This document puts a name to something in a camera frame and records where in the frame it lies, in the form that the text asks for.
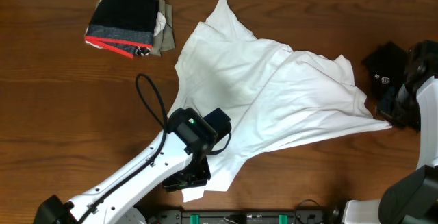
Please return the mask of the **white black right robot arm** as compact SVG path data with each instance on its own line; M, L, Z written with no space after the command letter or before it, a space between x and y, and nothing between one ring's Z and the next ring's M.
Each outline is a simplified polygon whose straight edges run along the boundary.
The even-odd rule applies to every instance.
M437 78L429 77L415 96L420 109L415 170L390 186L379 199L348 201L342 223L437 223Z

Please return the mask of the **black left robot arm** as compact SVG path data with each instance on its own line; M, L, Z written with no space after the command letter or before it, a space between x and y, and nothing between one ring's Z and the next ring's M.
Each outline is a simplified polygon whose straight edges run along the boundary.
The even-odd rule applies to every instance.
M167 192L204 186L211 178L207 156L231 131L231 119L220 108L201 117L179 108L144 151L106 180L62 202L43 201L35 223L117 223L157 185Z

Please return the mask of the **white t-shirt pixel print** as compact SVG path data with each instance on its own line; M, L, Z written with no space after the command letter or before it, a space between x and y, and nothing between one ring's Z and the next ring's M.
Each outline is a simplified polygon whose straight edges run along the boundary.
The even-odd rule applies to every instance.
M217 144L219 154L208 157L211 179L183 190L187 202L227 191L245 161L261 153L389 128L366 108L349 60L257 38L227 0L196 26L175 70L173 109L206 115L220 108L232 126Z

